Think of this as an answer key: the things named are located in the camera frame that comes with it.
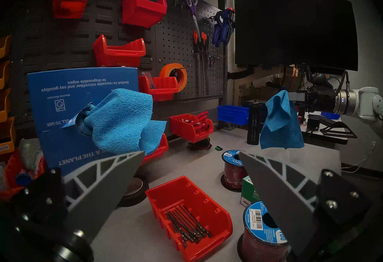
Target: masking tape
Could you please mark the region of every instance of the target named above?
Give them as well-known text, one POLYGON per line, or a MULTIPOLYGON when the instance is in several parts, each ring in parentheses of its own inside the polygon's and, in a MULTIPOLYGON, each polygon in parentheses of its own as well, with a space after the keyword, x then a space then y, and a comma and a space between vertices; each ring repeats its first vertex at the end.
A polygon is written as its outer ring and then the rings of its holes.
POLYGON ((165 65, 160 71, 160 77, 169 77, 170 73, 174 69, 175 72, 177 72, 178 92, 180 92, 186 87, 186 84, 188 82, 186 69, 180 63, 171 63, 165 65))

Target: cardboard box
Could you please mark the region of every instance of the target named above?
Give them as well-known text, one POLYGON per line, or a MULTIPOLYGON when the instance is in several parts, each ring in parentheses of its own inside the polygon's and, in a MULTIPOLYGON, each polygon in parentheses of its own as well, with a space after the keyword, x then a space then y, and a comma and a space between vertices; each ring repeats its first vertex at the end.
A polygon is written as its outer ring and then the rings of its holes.
POLYGON ((36 131, 48 167, 62 175, 115 154, 99 150, 82 135, 75 116, 89 103, 97 105, 114 89, 138 91, 138 72, 131 67, 79 68, 28 74, 36 131))
POLYGON ((257 190, 254 188, 253 181, 249 176, 242 180, 241 204, 247 207, 250 203, 260 201, 257 190))

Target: black pegboard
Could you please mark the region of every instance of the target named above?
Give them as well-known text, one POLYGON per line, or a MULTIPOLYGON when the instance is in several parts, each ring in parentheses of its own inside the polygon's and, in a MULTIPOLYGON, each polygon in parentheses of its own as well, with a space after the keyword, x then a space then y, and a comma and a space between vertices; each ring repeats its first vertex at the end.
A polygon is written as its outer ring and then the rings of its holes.
MULTIPOLYGON (((177 106, 177 100, 180 99, 197 100, 196 59, 191 52, 194 23, 185 5, 181 8, 183 0, 166 1, 166 16, 150 29, 121 25, 122 0, 88 0, 80 20, 55 19, 52 0, 24 0, 8 9, 4 20, 8 24, 1 28, 1 33, 11 33, 13 36, 10 55, 13 64, 9 86, 12 89, 11 114, 15 116, 16 125, 29 126, 33 121, 27 74, 96 66, 92 44, 101 34, 107 38, 109 46, 121 46, 143 38, 146 55, 141 58, 140 70, 150 71, 152 76, 158 76, 161 68, 168 63, 191 65, 187 70, 187 86, 175 94, 173 103, 177 106)), ((199 1, 197 8, 200 31, 208 33, 211 38, 214 27, 208 17, 214 15, 218 9, 203 1, 199 1)), ((217 49, 210 46, 211 52, 223 53, 222 47, 217 49)), ((222 63, 222 59, 216 60, 215 66, 209 68, 209 96, 201 97, 223 97, 222 63)))

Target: black monitor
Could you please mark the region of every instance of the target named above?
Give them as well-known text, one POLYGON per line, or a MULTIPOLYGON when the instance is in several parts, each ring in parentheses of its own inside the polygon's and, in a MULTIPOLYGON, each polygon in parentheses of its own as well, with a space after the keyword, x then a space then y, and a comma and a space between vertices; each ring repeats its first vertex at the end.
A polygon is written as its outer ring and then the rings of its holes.
POLYGON ((235 0, 235 62, 358 70, 347 0, 235 0))

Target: microfiber cloth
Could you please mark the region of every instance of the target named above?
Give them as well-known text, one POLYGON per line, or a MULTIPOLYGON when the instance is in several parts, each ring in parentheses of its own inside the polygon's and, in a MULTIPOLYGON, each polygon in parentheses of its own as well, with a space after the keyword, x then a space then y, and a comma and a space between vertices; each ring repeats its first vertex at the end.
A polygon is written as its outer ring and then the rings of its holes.
POLYGON ((76 117, 78 130, 92 136, 95 145, 117 155, 154 152, 165 130, 165 121, 151 121, 151 95, 116 89, 98 105, 88 104, 76 117))
POLYGON ((266 102, 267 117, 260 136, 261 149, 304 147, 301 127, 294 102, 289 101, 286 90, 280 91, 266 102))

